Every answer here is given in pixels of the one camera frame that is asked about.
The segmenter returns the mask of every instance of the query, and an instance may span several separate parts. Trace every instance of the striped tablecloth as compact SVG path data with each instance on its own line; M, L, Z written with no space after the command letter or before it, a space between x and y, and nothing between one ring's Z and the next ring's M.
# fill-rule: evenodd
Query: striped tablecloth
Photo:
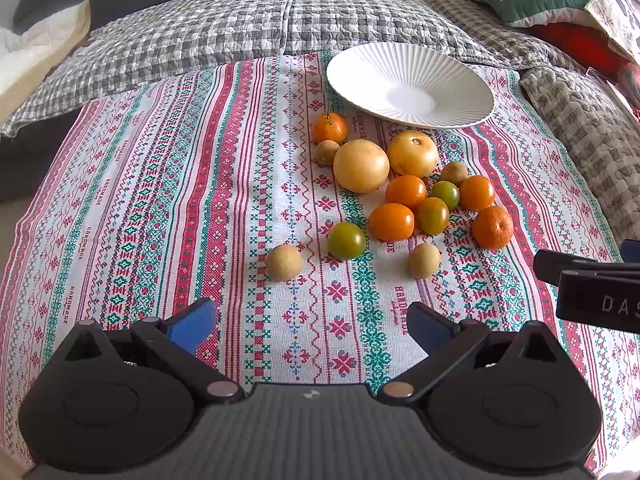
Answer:
M523 99L518 74L475 66L495 93L495 113L473 128L430 132L440 168L461 160L492 180L515 224L508 247L480 250L469 234L475 213L457 210L437 237L369 239L361 257L344 263L328 255L326 233L343 220L365 227L384 190L358 196L336 186L331 168L312 160L309 126L339 111L351 139L383 148L402 128L333 94L330 57L228 64L84 107L18 223L0 288L0 423L9 452L27 454L20 400L78 320L119 328L203 296L219 306L219 323L197 355L247 388L379 388L425 357L406 330L413 300L495 330L544 320L604 412L588 465L600 469L639 433L638 339L559 322L556 290L530 268L537 248L603 261L619 254L564 147ZM427 239L442 252L440 270L411 279L406 255ZM300 249L305 265L297 279L274 283L265 256L283 242Z

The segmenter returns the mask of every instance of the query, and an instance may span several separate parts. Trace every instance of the white plate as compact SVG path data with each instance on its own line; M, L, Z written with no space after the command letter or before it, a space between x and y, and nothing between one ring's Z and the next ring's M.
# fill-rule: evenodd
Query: white plate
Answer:
M478 74L424 46L354 46L329 62L326 76L354 106L409 126L465 128L494 111L494 95Z

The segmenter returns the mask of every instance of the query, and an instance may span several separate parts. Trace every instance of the floor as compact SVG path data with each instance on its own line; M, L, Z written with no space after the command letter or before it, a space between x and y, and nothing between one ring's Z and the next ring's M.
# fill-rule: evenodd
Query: floor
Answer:
M30 197L0 202L0 281L14 244L15 224L22 218L30 203Z

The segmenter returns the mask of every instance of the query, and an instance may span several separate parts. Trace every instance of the orange tomato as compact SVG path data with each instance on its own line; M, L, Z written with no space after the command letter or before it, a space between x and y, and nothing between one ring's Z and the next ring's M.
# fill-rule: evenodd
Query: orange tomato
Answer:
M465 209L480 211L494 203L494 199L494 185L485 176L470 176L460 184L460 205Z
M501 249L513 236L513 219L500 206L485 207L471 224L471 234L482 248Z
M311 125L311 139L313 142L332 140L342 144L349 133L349 125L340 114L329 112L316 117Z
M399 176L386 186L385 198L387 202L415 209L427 198L427 187L421 178L414 175Z
M369 231L383 242L404 240L414 233L414 214L402 204L383 204L371 213Z

